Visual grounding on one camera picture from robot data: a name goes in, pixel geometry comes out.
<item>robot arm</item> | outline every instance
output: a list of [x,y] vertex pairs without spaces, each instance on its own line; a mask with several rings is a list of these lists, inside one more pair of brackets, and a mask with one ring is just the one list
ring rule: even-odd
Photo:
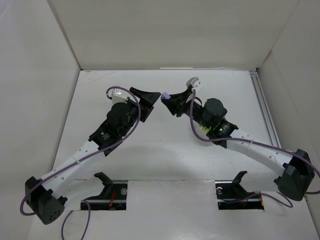
[[[215,140],[213,143],[216,145],[239,152],[258,161],[271,169],[276,177],[274,181],[266,182],[263,179],[260,185],[254,184],[256,189],[252,189],[253,186],[246,184],[244,181],[240,185],[242,177],[247,173],[247,171],[242,171],[235,179],[216,181],[216,185],[217,183],[227,184],[227,188],[234,192],[234,194],[231,194],[233,195],[231,198],[234,199],[245,198],[249,192],[253,191],[276,189],[292,200],[301,201],[303,199],[315,176],[310,166],[290,154],[253,144],[254,137],[252,135],[226,120],[227,110],[222,102],[216,98],[207,99],[204,106],[193,102],[193,107],[190,108],[194,91],[199,92],[202,84],[197,77],[194,77],[186,85],[187,90],[184,92],[172,95],[166,92],[162,94],[161,101],[171,114],[176,117],[181,117],[183,114],[190,116],[190,110],[192,109],[192,119],[206,132],[208,142]],[[310,162],[305,151],[298,149],[296,154]]]
[[[28,206],[45,225],[55,221],[64,209],[79,209],[80,203],[84,199],[110,194],[113,181],[102,172],[96,173],[92,178],[84,181],[76,179],[79,179],[79,176],[89,166],[103,160],[102,154],[106,157],[114,151],[120,145],[116,143],[121,142],[136,121],[144,123],[161,95],[160,92],[144,92],[133,87],[130,88],[130,92],[140,98],[139,103],[132,101],[130,98],[122,97],[118,89],[114,90],[112,92],[113,106],[107,113],[106,120],[89,136],[88,141],[72,157],[51,172],[43,175],[40,179],[31,177],[25,182],[25,193],[27,194],[41,180],[54,175],[71,164],[77,163],[44,182],[26,200]],[[141,109],[140,119],[138,119],[138,104]],[[114,144],[116,145],[109,150],[96,155],[93,154]],[[86,159],[80,162],[83,157],[89,158],[90,155],[92,155],[90,160]]]

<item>rectangular slot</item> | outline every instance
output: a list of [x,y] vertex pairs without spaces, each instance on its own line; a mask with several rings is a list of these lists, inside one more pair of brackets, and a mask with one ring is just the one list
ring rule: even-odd
[[[107,196],[92,196],[86,199],[93,211],[123,211],[127,209],[128,181],[114,181]],[[87,204],[81,202],[81,210],[88,210]]]
[[253,197],[248,200],[243,200],[240,202],[230,203],[233,202],[232,199],[218,199],[217,205],[219,210],[244,210],[244,209],[258,209],[264,210],[264,203],[262,198],[260,197]]

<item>gray metal strip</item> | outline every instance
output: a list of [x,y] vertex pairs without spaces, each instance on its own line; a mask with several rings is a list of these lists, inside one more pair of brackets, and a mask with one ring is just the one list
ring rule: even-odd
[[255,90],[256,98],[258,99],[258,103],[260,106],[260,110],[262,112],[262,116],[264,118],[265,127],[268,131],[271,144],[276,147],[281,147],[280,140],[278,138],[278,134],[276,131],[276,127],[274,121],[272,120],[271,113],[267,104],[267,100],[265,94],[262,90],[260,79],[257,71],[249,71],[252,84]]

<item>cable clip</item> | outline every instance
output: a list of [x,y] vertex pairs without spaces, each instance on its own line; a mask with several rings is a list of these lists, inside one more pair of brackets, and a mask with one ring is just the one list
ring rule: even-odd
[[80,165],[79,159],[76,159],[74,156],[72,156],[73,161],[75,161],[78,165]]
[[245,155],[248,155],[248,151],[249,151],[249,148],[251,147],[252,143],[255,141],[255,139],[251,139],[250,143],[249,143],[249,146],[246,148],[246,154]]
[[201,89],[203,88],[203,84],[201,84],[201,81],[199,80],[199,78],[197,76],[190,78],[189,81],[186,82],[186,86],[192,87],[192,89],[191,89],[192,93],[185,101],[186,103],[191,101],[191,99],[194,95],[194,90],[195,90],[196,94],[198,94],[201,91]]

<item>table surface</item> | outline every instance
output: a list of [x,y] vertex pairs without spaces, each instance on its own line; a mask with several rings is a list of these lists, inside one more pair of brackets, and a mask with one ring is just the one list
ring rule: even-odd
[[[228,110],[228,121],[270,143],[248,71],[82,71],[54,167],[73,155],[105,120],[112,106],[105,94],[108,87],[173,94],[183,92],[192,77],[199,77],[204,85],[198,94],[203,102],[220,99]],[[104,172],[113,180],[135,180],[129,182],[127,210],[95,211],[85,239],[318,239],[304,200],[294,202],[293,209],[264,198],[265,211],[219,211],[210,180],[230,180],[242,170],[275,178],[271,170],[240,153],[198,141],[188,117],[173,117],[158,101],[127,141],[79,176],[86,179]],[[64,216],[49,226],[35,217],[28,239],[61,239]],[[86,211],[73,213],[66,239],[80,239],[86,219]]]

